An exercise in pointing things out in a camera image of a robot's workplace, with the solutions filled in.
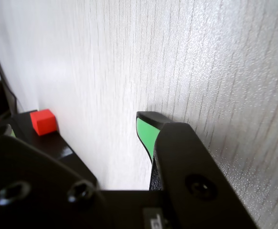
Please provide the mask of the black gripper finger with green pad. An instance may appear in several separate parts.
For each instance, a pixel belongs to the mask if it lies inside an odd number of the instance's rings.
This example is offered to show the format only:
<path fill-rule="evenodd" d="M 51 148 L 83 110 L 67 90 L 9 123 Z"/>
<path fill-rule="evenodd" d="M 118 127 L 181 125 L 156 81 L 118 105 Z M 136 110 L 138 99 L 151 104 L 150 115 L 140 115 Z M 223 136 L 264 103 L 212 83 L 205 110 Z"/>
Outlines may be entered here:
<path fill-rule="evenodd" d="M 110 229 L 91 182 L 0 127 L 0 229 Z"/>
<path fill-rule="evenodd" d="M 233 188 L 187 123 L 138 111 L 137 135 L 154 160 L 170 209 L 181 229 L 254 229 Z"/>

